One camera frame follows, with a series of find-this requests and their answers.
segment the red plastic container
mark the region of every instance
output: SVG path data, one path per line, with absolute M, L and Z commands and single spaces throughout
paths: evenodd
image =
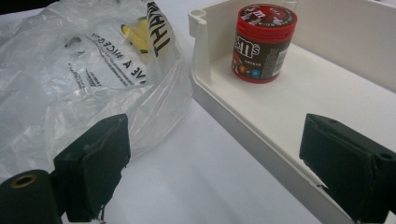
M 297 15 L 276 5 L 257 4 L 238 13 L 233 47 L 233 72 L 252 83 L 277 78 L 285 60 Z

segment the product label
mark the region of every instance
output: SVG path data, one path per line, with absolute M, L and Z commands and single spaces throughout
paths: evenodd
M 279 74 L 290 40 L 282 43 L 257 43 L 236 33 L 233 71 L 240 76 L 263 80 Z
M 146 66 L 124 36 L 77 35 L 62 48 L 76 88 L 122 89 L 146 83 Z
M 253 5 L 242 10 L 239 16 L 250 25 L 263 28 L 288 26 L 296 19 L 287 8 L 273 5 Z

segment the white plastic bag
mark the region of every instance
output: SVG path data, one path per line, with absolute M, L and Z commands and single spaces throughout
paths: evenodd
M 122 33 L 148 19 L 148 63 Z M 141 0 L 62 0 L 0 30 L 0 182 L 126 113 L 132 159 L 187 111 L 191 84 L 165 16 Z

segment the red lid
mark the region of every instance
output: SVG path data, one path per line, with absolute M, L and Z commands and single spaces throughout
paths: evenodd
M 292 36 L 297 15 L 276 5 L 257 4 L 243 7 L 238 14 L 238 28 L 258 38 Z

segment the white table surface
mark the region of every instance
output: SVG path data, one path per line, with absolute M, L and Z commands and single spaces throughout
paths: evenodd
M 213 0 L 158 0 L 187 64 L 187 13 Z M 0 28 L 39 10 L 0 16 Z M 194 100 L 161 143 L 131 161 L 106 207 L 107 223 L 319 223 Z

